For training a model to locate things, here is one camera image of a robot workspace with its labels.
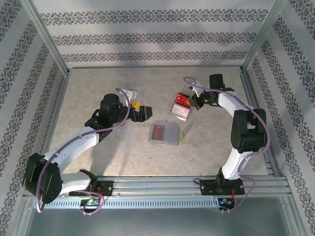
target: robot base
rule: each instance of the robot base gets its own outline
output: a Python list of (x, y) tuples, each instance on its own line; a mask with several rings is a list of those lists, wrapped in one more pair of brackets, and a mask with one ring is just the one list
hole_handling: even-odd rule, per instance
[(202, 196), (232, 195), (233, 189), (235, 190), (235, 195), (245, 194), (243, 181), (240, 178), (234, 180), (225, 179), (222, 168), (220, 168), (215, 181), (213, 181), (213, 179), (203, 179), (200, 181)]
[[(113, 181), (99, 181), (97, 180), (97, 177), (93, 175), (91, 172), (87, 170), (80, 170), (81, 172), (88, 175), (91, 179), (91, 182), (89, 186), (87, 187), (87, 191), (90, 192), (97, 192), (105, 197), (110, 197), (113, 193)], [(82, 196), (90, 196), (93, 197), (93, 195), (88, 193), (80, 193), (80, 192), (69, 192), (69, 196), (71, 197), (82, 197)]]

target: damask stripe pattern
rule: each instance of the damask stripe pattern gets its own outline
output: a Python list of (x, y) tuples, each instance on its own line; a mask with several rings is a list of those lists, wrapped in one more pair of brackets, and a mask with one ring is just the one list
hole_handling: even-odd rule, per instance
[(244, 32), (116, 33), (53, 37), (57, 46), (134, 43), (252, 43), (255, 38), (256, 33)]
[(312, 71), (309, 62), (306, 60), (302, 50), (281, 16), (276, 20), (273, 28), (287, 55), (290, 57), (296, 73), (300, 76), (300, 80), (305, 87), (305, 91), (307, 91), (307, 95), (311, 98), (311, 102), (315, 103), (315, 73)]
[(267, 9), (176, 9), (42, 13), (47, 26), (154, 22), (263, 22)]
[(7, 93), (10, 91), (12, 82), (17, 76), (17, 72), (20, 70), (22, 62), (25, 59), (29, 48), (37, 35), (37, 30), (34, 24), (30, 21), (25, 28), (19, 43), (16, 45), (12, 56), (10, 57), (6, 67), (3, 69), (0, 78), (0, 109), (5, 101)]
[(244, 51), (186, 51), (63, 54), (65, 62), (141, 60), (244, 60)]
[(21, 157), (18, 161), (18, 164), (16, 165), (16, 170), (14, 171), (14, 177), (12, 179), (12, 183), (10, 184), (9, 187), (9, 192), (7, 193), (7, 197), (4, 200), (4, 207), (1, 209), (1, 215), (0, 215), (0, 236), (5, 235), (5, 230), (8, 226), (8, 223), (11, 219), (11, 213), (13, 212), (13, 207), (15, 206), (15, 203), (18, 198), (18, 192), (20, 191), (21, 184), (22, 184), (22, 179), (26, 167), (27, 160), (29, 156), (35, 151), (32, 150), (33, 145), (36, 140), (37, 133), (39, 131), (40, 124), (42, 122), (46, 105), (49, 101), (49, 96), (52, 91), (56, 75), (58, 72), (59, 68), (56, 64), (56, 62), (53, 63), (49, 76), (47, 78), (47, 82), (45, 84), (43, 93), (40, 97), (39, 103), (37, 105), (36, 112), (33, 117), (33, 121), (31, 124), (31, 127), (29, 129), (29, 133), (27, 135), (27, 139), (25, 141), (25, 144), (23, 146), (23, 151), (21, 152)]
[(24, 115), (29, 106), (32, 94), (35, 90), (37, 81), (43, 69), (43, 66), (48, 57), (49, 50), (45, 44), (41, 47), (33, 68), (27, 78), (27, 81), (22, 90), (21, 96), (19, 98), (18, 104), (13, 111), (12, 120), (10, 120), (8, 127), (6, 128), (6, 133), (3, 136), (0, 146), (0, 177), (2, 176), (2, 171), (5, 169), (5, 163), (11, 153), (12, 145), (15, 142), (15, 137), (20, 130), (20, 125), (24, 119)]
[(19, 0), (7, 0), (0, 11), (0, 42), (8, 32), (12, 22), (20, 12), (22, 4)]
[(315, 7), (310, 0), (290, 0), (291, 6), (315, 40)]
[(313, 166), (313, 171), (315, 171), (315, 141), (312, 139), (313, 136), (310, 134), (310, 128), (304, 121), (304, 116), (300, 110), (299, 104), (294, 97), (290, 84), (288, 83), (268, 40), (263, 43), (261, 49), (268, 61), (272, 74), (275, 77), (280, 93), (282, 94), (282, 98), (286, 104), (286, 108), (291, 115), (293, 125), (296, 127), (296, 131), (298, 131), (298, 137), (301, 139), (303, 149), (307, 153), (306, 156), (309, 158), (309, 162)]
[(271, 95), (271, 91), (267, 84), (265, 75), (263, 74), (262, 68), (258, 62), (258, 59), (255, 58), (252, 63), (252, 68), (255, 72), (256, 78), (258, 80), (261, 92), (263, 94), (264, 100), (266, 102), (266, 106), (268, 108), (268, 112), (270, 114), (270, 118), (273, 122), (273, 126), (275, 132), (278, 137), (278, 141), (280, 143), (280, 147), (283, 151), (285, 160), (289, 167), (289, 171), (291, 173), (291, 177), (294, 180), (294, 186), (297, 189), (297, 193), (299, 195), (299, 199), (302, 203), (302, 207), (304, 209), (305, 216), (308, 218), (308, 223), (310, 224), (310, 229), (313, 234), (315, 234), (315, 209), (314, 203), (312, 202), (311, 195), (308, 193), (308, 188), (305, 187), (306, 183), (303, 179), (303, 175), (301, 173), (301, 168), (297, 164), (295, 154), (292, 150), (292, 146), (288, 136), (286, 134), (286, 130), (284, 129), (283, 122), (278, 112), (278, 108), (276, 107), (276, 103)]

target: yellow object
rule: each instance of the yellow object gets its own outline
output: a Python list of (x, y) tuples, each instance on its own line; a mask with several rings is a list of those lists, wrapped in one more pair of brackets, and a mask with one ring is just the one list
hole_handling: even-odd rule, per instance
[(141, 106), (141, 103), (140, 102), (133, 102), (131, 101), (131, 105), (136, 109), (138, 110)]

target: red card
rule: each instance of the red card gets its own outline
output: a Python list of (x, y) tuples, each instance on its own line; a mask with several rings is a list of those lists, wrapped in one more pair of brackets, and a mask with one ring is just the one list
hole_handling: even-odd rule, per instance
[(162, 141), (163, 132), (164, 132), (164, 126), (163, 125), (155, 125), (153, 127), (151, 139)]

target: glass panel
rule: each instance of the glass panel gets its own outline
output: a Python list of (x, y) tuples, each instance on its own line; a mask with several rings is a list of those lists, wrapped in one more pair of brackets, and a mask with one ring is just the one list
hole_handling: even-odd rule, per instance
[(287, 236), (279, 198), (250, 198), (237, 211), (194, 209), (104, 209), (84, 216), (79, 209), (33, 210), (28, 236)]

